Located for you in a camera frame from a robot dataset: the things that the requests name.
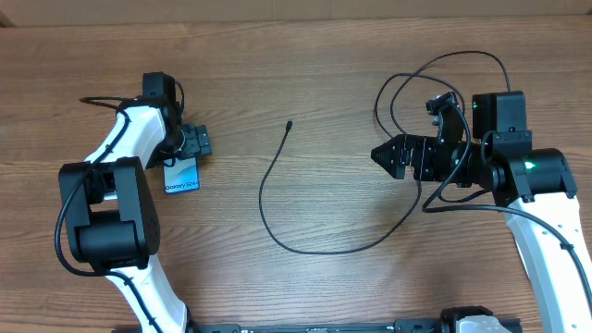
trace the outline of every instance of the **wooden table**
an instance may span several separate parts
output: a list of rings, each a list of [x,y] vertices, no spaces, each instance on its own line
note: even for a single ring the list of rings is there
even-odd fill
[[[590,243],[591,31],[584,16],[0,30],[0,331],[108,332],[137,324],[106,279],[72,276],[57,262],[57,171],[94,151],[114,123],[113,112],[80,97],[135,96],[142,73],[161,70],[182,82],[186,121],[207,125],[214,148],[200,162],[197,192],[167,196],[162,170],[147,171],[161,262],[199,322],[386,322],[483,304],[522,318],[526,332],[541,331],[501,215],[417,211],[374,249],[308,256],[269,238],[257,192],[291,118],[265,187],[271,228],[303,250],[377,239],[415,197],[411,179],[392,179],[369,157],[387,139],[372,118],[380,86],[434,56],[484,50],[504,61],[513,89],[524,91],[535,147],[567,155]],[[468,100],[504,90],[500,69],[479,55],[448,58],[428,72]],[[434,135],[424,101],[445,91],[413,81],[397,102],[402,126]],[[385,122],[388,100],[380,102]],[[425,184],[424,199],[434,189]]]

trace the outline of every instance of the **blue card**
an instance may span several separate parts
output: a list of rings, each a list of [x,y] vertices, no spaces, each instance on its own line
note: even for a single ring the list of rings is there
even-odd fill
[[[175,194],[200,189],[200,175],[197,168],[197,158],[176,160],[174,166],[164,166],[165,192]]]

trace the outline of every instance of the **wooden surface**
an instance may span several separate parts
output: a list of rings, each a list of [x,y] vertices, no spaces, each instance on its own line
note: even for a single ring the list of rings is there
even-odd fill
[[[18,27],[584,15],[590,9],[592,0],[0,0],[0,11]]]
[[[567,155],[590,244],[590,31],[590,17],[0,30],[0,331],[108,332],[137,323],[106,279],[72,276],[57,262],[57,171],[94,151],[114,124],[111,111],[80,97],[135,96],[143,72],[163,70],[182,82],[186,120],[206,124],[214,148],[200,162],[197,192],[166,196],[162,170],[147,172],[161,262],[199,322],[385,322],[483,304],[539,332],[501,215],[415,212],[372,250],[306,256],[268,237],[257,191],[291,118],[265,188],[271,228],[303,250],[345,250],[380,237],[411,205],[415,184],[370,160],[387,139],[372,118],[378,89],[434,56],[478,49],[499,56],[513,89],[525,92],[535,147]],[[468,100],[504,90],[500,69],[479,55],[428,72]],[[424,101],[445,91],[412,82],[397,103],[402,126],[434,135]],[[380,103],[386,122],[388,99]],[[434,188],[425,185],[424,199]]]

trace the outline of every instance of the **blue package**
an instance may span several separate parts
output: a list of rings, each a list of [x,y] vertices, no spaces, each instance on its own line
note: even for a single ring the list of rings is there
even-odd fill
[[[165,166],[165,192],[175,194],[185,191],[197,191],[200,189],[200,175],[197,167],[197,158],[177,160],[174,166]]]

